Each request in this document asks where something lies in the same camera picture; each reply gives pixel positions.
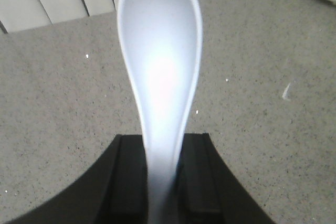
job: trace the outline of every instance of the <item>spoon bowl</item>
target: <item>spoon bowl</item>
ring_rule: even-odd
[[[148,167],[148,223],[163,223],[202,51],[197,0],[119,0],[118,33]]]

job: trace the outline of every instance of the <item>plastic spoon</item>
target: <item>plastic spoon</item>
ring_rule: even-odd
[[[148,223],[168,222],[202,51],[197,0],[119,0],[118,33],[148,166]]]

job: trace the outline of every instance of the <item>speckled granite surface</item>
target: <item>speckled granite surface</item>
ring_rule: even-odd
[[[336,7],[200,4],[204,50],[187,131],[211,134],[276,223],[336,223]],[[67,187],[117,133],[141,128],[115,13],[0,35],[0,67],[4,223]]]

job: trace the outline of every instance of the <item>white spoon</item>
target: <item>white spoon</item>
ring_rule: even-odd
[[[118,33],[148,166],[148,223],[167,222],[202,51],[197,0],[119,0]]]

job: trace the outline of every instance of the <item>white speck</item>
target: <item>white speck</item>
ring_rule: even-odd
[[[289,90],[290,84],[291,84],[291,83],[288,83],[287,87],[286,87],[285,90],[284,90],[284,93],[282,94],[282,98],[283,98],[285,101],[290,101],[290,99],[288,98],[288,90]]]

